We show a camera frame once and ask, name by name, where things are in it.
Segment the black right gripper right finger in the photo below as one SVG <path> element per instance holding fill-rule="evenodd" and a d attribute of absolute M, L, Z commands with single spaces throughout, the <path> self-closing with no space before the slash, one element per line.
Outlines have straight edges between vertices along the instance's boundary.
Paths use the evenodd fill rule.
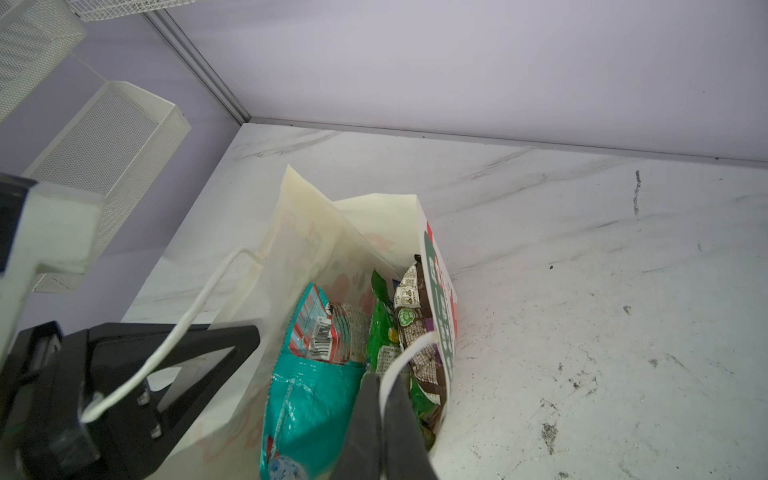
<path fill-rule="evenodd" d="M 387 397 L 382 428 L 383 468 L 386 479 L 438 478 L 428 457 L 405 382 L 401 378 L 395 381 Z"/>

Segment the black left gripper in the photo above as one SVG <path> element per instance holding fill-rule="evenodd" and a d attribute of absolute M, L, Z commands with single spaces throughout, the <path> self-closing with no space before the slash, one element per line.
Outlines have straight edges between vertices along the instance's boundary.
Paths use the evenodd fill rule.
<path fill-rule="evenodd" d="M 179 441 L 260 344 L 253 325 L 194 325 L 152 373 L 219 355 L 181 392 L 147 378 L 96 419 L 93 403 L 125 385 L 161 345 L 169 324 L 107 323 L 66 335 L 55 321 L 25 329 L 1 375 L 3 415 L 15 469 L 28 479 L 145 479 L 150 441 Z"/>

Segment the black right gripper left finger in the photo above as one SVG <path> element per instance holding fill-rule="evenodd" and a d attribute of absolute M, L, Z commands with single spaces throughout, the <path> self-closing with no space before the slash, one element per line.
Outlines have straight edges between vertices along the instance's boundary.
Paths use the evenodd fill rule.
<path fill-rule="evenodd" d="M 331 480 L 377 480 L 381 476 L 381 416 L 379 376 L 366 373 Z"/>

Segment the teal green Fox's candy bag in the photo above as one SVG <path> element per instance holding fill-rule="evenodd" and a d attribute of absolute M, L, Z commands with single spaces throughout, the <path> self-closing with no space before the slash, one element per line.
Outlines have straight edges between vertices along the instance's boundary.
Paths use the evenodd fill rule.
<path fill-rule="evenodd" d="M 340 454 L 361 378 L 370 315 L 306 286 L 273 369 L 264 414 L 263 479 L 320 479 Z"/>

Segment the green yellow Fox's candy bag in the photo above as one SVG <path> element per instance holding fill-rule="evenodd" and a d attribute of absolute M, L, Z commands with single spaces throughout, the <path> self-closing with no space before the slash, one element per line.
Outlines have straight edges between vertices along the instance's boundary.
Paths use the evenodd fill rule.
<path fill-rule="evenodd" d="M 374 307 L 366 346 L 366 368 L 383 376 L 391 363 L 403 351 L 395 312 L 389 296 L 387 281 L 374 270 L 371 276 L 371 290 L 374 295 Z M 419 419 L 420 431 L 427 451 L 430 451 L 436 441 L 434 432 L 440 407 L 426 392 L 414 375 L 412 366 L 407 368 L 409 397 L 413 411 Z"/>

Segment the brown chocolate bar wrapper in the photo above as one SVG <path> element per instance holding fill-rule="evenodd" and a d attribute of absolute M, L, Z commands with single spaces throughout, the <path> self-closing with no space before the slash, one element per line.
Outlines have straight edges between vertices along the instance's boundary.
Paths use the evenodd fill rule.
<path fill-rule="evenodd" d="M 435 332 L 421 256 L 413 263 L 395 289 L 394 307 L 401 345 L 409 348 L 416 340 Z M 436 344 L 422 348 L 409 361 L 412 376 L 423 395 L 435 405 L 447 400 L 447 380 Z"/>

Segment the white flowered paper bag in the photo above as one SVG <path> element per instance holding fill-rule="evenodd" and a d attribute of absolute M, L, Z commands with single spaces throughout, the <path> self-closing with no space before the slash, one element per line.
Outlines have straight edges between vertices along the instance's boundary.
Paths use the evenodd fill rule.
<path fill-rule="evenodd" d="M 332 302 L 352 305 L 370 315 L 374 307 L 371 276 L 376 270 L 395 289 L 414 256 L 422 260 L 435 332 L 403 349 L 379 376 L 381 476 L 383 417 L 387 397 L 398 378 L 408 389 L 410 359 L 436 344 L 447 380 L 447 400 L 434 432 L 440 432 L 450 402 L 455 369 L 458 306 L 433 231 L 417 197 L 370 194 L 329 200 L 295 170 L 288 169 L 278 204 L 261 245 L 247 252 L 252 266 L 238 291 L 214 319 L 213 329 L 254 325 L 260 334 L 256 365 L 243 367 L 249 385 L 236 397 L 231 419 L 219 426 L 195 420 L 145 479 L 263 479 L 260 474 L 264 414 L 281 344 L 290 317 L 306 286 L 316 284 Z"/>

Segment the white mesh two-tier shelf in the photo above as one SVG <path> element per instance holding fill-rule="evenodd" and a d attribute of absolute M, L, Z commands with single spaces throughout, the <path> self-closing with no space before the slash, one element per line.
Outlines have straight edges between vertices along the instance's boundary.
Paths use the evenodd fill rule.
<path fill-rule="evenodd" d="M 7 118 L 84 36 L 61 1 L 2 2 L 1 116 Z M 189 131 L 175 104 L 132 83 L 106 81 L 19 177 L 105 198 L 90 266 Z M 32 291 L 68 292 L 84 274 L 42 273 Z"/>

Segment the aluminium frame post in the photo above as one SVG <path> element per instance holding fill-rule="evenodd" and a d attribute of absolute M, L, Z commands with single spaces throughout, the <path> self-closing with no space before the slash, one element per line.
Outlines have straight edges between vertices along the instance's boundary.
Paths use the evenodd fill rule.
<path fill-rule="evenodd" d="M 251 120 L 247 109 L 165 9 L 145 12 L 141 16 L 239 125 Z"/>

